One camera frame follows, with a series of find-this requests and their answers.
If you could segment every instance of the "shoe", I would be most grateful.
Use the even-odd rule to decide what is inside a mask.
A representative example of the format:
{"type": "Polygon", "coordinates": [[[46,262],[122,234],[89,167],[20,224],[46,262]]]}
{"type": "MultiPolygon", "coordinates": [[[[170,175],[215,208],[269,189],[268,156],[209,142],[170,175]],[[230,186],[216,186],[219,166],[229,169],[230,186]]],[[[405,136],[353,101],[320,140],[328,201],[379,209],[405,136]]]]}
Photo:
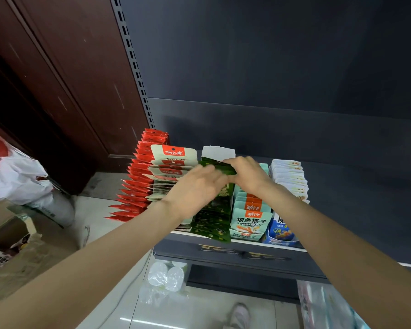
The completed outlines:
{"type": "Polygon", "coordinates": [[[236,304],[230,318],[230,327],[237,329],[249,329],[250,313],[244,304],[236,304]]]}

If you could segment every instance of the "foot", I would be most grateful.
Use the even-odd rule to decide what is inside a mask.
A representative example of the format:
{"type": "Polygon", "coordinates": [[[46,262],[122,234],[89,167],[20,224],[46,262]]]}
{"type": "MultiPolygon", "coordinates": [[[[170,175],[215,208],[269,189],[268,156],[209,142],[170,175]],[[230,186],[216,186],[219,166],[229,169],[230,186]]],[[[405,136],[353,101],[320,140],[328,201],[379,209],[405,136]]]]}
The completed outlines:
{"type": "Polygon", "coordinates": [[[237,329],[249,329],[250,313],[244,304],[236,304],[231,313],[230,326],[237,329]]]}

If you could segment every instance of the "left hand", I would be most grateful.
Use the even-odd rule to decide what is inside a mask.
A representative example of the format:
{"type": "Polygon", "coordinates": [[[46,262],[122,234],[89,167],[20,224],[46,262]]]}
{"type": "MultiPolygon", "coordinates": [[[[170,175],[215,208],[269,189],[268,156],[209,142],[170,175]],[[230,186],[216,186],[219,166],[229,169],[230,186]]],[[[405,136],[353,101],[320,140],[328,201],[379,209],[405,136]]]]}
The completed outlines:
{"type": "Polygon", "coordinates": [[[175,184],[162,202],[182,221],[213,200],[227,183],[228,177],[213,165],[198,165],[175,184]]]}

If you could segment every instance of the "hand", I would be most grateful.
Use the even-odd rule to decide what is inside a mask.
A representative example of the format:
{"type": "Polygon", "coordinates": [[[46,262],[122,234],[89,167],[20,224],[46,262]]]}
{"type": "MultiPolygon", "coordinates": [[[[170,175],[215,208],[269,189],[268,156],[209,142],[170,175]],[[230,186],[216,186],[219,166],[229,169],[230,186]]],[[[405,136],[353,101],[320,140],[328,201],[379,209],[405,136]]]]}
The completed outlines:
{"type": "Polygon", "coordinates": [[[183,176],[161,202],[180,220],[195,215],[227,184],[228,176],[213,165],[198,165],[183,176]]]}
{"type": "Polygon", "coordinates": [[[261,198],[262,191],[267,186],[274,184],[268,174],[263,171],[259,163],[252,157],[236,157],[223,160],[236,170],[236,175],[229,175],[229,182],[233,182],[241,187],[248,194],[253,194],[261,198]]]}

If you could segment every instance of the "cardboard box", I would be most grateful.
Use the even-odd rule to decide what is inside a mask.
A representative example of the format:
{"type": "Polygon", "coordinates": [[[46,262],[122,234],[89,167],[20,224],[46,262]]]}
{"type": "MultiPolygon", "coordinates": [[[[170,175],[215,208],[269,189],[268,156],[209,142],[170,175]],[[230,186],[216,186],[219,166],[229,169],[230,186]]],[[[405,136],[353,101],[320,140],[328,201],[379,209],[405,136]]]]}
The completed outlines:
{"type": "Polygon", "coordinates": [[[0,201],[0,251],[16,254],[0,267],[0,300],[77,251],[74,240],[54,221],[33,210],[0,201]],[[30,234],[18,252],[9,248],[30,234]]]}

